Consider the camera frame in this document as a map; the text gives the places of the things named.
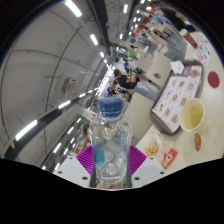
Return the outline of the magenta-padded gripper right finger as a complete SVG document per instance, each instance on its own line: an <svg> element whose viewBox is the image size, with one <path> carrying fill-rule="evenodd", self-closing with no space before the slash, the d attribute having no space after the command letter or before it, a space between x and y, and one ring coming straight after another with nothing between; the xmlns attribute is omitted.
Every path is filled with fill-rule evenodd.
<svg viewBox="0 0 224 224"><path fill-rule="evenodd" d="M128 169L133 188L140 188L166 175L155 157L147 157L136 147L130 147Z"/></svg>

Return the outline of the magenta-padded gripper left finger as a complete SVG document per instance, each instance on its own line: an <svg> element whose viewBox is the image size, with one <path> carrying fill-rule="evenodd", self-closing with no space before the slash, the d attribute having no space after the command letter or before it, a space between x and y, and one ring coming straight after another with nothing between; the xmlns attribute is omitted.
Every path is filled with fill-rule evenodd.
<svg viewBox="0 0 224 224"><path fill-rule="evenodd" d="M76 185L89 188L93 171L94 157L92 147L89 146L77 156L69 156L54 174Z"/></svg>

